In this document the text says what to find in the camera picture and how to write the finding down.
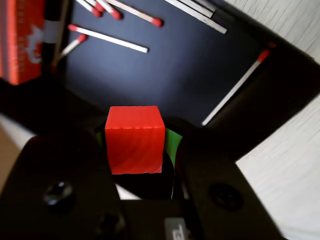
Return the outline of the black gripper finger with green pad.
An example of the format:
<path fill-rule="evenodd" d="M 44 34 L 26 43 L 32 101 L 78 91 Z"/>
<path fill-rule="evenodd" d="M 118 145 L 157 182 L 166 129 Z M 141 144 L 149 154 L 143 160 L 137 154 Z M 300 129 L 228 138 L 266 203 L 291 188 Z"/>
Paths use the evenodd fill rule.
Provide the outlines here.
<path fill-rule="evenodd" d="M 32 137 L 0 196 L 3 240 L 123 240 L 125 217 L 96 136 L 73 129 Z"/>
<path fill-rule="evenodd" d="M 238 168 L 231 144 L 210 128 L 176 117 L 165 126 L 181 135 L 175 170 L 193 234 L 202 240 L 281 240 L 279 228 Z"/>

